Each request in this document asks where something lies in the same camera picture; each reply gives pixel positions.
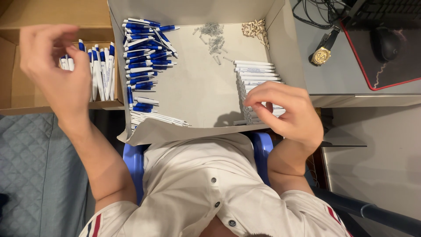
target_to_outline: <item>gold watch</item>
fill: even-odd
[[[327,36],[325,40],[317,47],[316,51],[309,56],[309,61],[314,66],[321,66],[325,64],[329,58],[331,57],[330,49],[332,48],[333,44],[335,43],[336,37],[338,36],[340,29],[335,27],[332,32]]]

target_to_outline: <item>black computer mouse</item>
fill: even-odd
[[[377,27],[370,32],[371,46],[374,55],[381,62],[390,62],[399,54],[401,42],[399,37],[386,27]]]

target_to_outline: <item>cardboard box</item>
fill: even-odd
[[[39,89],[20,70],[19,29],[34,24],[75,24],[78,38],[88,47],[114,42],[109,9],[104,0],[6,0],[0,2],[0,114],[51,112]],[[120,74],[116,70],[115,100],[91,102],[90,108],[123,105]]]
[[[215,1],[147,1],[108,0],[112,15],[116,46],[123,50],[124,19],[141,18],[178,25],[179,30],[167,32],[179,54],[176,66],[160,73],[155,93],[134,92],[133,96],[148,97],[160,102],[159,114],[187,121],[192,127],[179,127],[154,119],[147,119],[131,131],[130,111],[125,107],[126,130],[118,137],[131,145],[166,142],[211,135],[266,128],[265,124],[232,126],[243,120],[242,106],[234,65],[222,59],[265,61],[275,64],[276,72],[291,86],[305,87],[301,58],[296,40],[295,25],[288,0],[215,0]],[[270,51],[257,38],[242,35],[241,23],[266,18]],[[208,46],[193,35],[194,29],[206,22],[224,24],[222,65],[215,63]],[[120,53],[120,76],[124,76]]]

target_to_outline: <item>gray desk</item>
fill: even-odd
[[[292,7],[296,3],[296,0],[291,0]],[[302,3],[297,6],[295,13],[301,18],[307,19]],[[324,23],[317,7],[311,4],[310,1],[307,1],[307,13],[314,21],[320,24]],[[327,16],[326,10],[322,10],[322,14],[324,17]],[[323,35],[330,33],[331,30],[322,30],[297,19],[294,20],[298,46],[303,62],[304,76],[307,90],[310,95],[410,95],[421,93],[421,80],[392,86],[378,91],[370,90],[344,32],[341,32],[338,35],[332,48],[332,57],[329,61],[321,67],[311,65],[308,62],[309,55],[314,53]]]

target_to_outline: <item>hand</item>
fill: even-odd
[[[323,140],[323,127],[310,101],[307,90],[267,81],[253,88],[243,103],[251,106],[260,120],[275,133],[317,148]],[[286,112],[278,118],[272,104]]]
[[[44,94],[63,130],[89,122],[91,71],[88,54],[72,43],[78,30],[74,25],[45,24],[22,27],[20,32],[21,69]],[[66,53],[75,62],[74,71],[58,67]]]

